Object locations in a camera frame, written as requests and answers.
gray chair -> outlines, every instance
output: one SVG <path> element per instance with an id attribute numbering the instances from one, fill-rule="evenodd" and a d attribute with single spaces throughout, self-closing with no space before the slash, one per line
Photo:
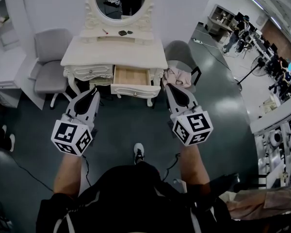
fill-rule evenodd
<path id="1" fill-rule="evenodd" d="M 71 40 L 72 35 L 67 29 L 46 30 L 35 35 L 39 62 L 43 66 L 38 73 L 34 90 L 36 93 L 54 93 L 51 109 L 54 108 L 59 93 L 71 101 L 71 97 L 65 92 L 68 80 L 63 76 L 64 67 L 60 65 Z"/>
<path id="2" fill-rule="evenodd" d="M 166 47 L 165 57 L 169 67 L 174 66 L 191 73 L 194 82 L 187 90 L 194 93 L 196 91 L 195 86 L 202 73 L 192 57 L 189 45 L 183 41 L 173 41 Z"/>

ceiling light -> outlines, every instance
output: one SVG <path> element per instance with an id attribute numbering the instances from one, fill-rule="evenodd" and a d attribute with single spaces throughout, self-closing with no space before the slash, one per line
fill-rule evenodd
<path id="1" fill-rule="evenodd" d="M 252 0 L 261 10 L 264 10 L 261 5 L 259 5 L 255 0 Z"/>
<path id="2" fill-rule="evenodd" d="M 281 27 L 279 26 L 278 22 L 276 22 L 276 20 L 274 18 L 271 17 L 271 19 L 273 20 L 273 22 L 277 25 L 277 27 L 281 30 Z"/>

pink cloth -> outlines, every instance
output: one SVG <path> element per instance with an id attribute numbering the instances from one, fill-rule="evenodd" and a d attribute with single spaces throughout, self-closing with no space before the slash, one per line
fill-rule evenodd
<path id="1" fill-rule="evenodd" d="M 164 71 L 162 83 L 164 87 L 168 83 L 177 84 L 183 88 L 191 86 L 191 73 L 177 69 L 176 67 L 169 67 Z"/>

floor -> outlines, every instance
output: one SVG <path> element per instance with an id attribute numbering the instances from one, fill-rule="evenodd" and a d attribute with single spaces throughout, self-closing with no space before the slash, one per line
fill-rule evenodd
<path id="1" fill-rule="evenodd" d="M 214 45 L 206 34 L 195 31 L 193 37 Z M 223 174 L 238 172 L 241 180 L 258 173 L 254 137 L 249 128 L 249 117 L 233 75 L 223 64 L 226 62 L 217 49 L 209 51 L 193 41 L 189 43 L 193 57 L 202 71 L 196 85 L 195 96 L 207 110 L 214 126 L 207 142 L 199 145 L 201 155 L 211 179 Z M 95 120 L 98 130 L 94 145 L 85 155 L 89 162 L 89 180 L 94 184 L 108 169 L 133 163 L 132 147 L 141 142 L 145 147 L 145 160 L 164 175 L 179 152 L 179 142 L 172 138 L 167 122 L 169 112 L 163 92 L 155 109 L 146 106 L 146 100 L 123 96 L 113 101 L 102 99 Z M 56 108 L 49 109 L 50 100 L 40 111 L 26 96 L 22 96 L 17 109 L 0 112 L 0 121 L 8 125 L 8 133 L 16 135 L 16 148 L 12 156 L 35 177 L 52 187 L 63 157 L 52 144 L 50 137 L 55 120 L 61 118 L 68 101 L 59 96 Z M 85 181 L 86 165 L 82 165 L 81 190 L 88 187 Z M 179 178 L 178 164 L 167 178 Z M 14 224 L 17 233 L 35 231 L 35 221 L 41 200 L 52 193 L 16 166 L 13 159 L 0 151 L 0 202 Z"/>
<path id="2" fill-rule="evenodd" d="M 216 46 L 221 48 L 228 41 L 229 38 L 225 40 L 224 44 L 217 43 Z M 228 55 L 224 55 L 224 59 L 231 69 L 233 76 L 240 81 L 251 70 L 251 65 L 255 58 L 259 56 L 259 52 L 256 48 L 253 48 L 247 52 L 245 57 L 244 53 L 239 53 L 239 56 L 237 56 L 235 48 L 232 48 Z M 263 116 L 263 108 L 260 106 L 270 98 L 271 93 L 268 87 L 273 83 L 273 79 L 268 75 L 258 77 L 254 74 L 250 74 L 242 82 L 241 94 L 251 122 L 257 120 L 259 116 Z"/>

wooden drawer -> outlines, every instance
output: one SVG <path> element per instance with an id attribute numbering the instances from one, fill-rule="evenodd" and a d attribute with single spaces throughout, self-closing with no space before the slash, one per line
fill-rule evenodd
<path id="1" fill-rule="evenodd" d="M 160 86 L 151 86 L 148 69 L 116 66 L 111 93 L 151 99 L 158 95 Z"/>
<path id="2" fill-rule="evenodd" d="M 112 65 L 92 65 L 92 66 L 71 66 L 74 76 L 82 81 L 87 81 L 96 77 L 113 78 Z"/>

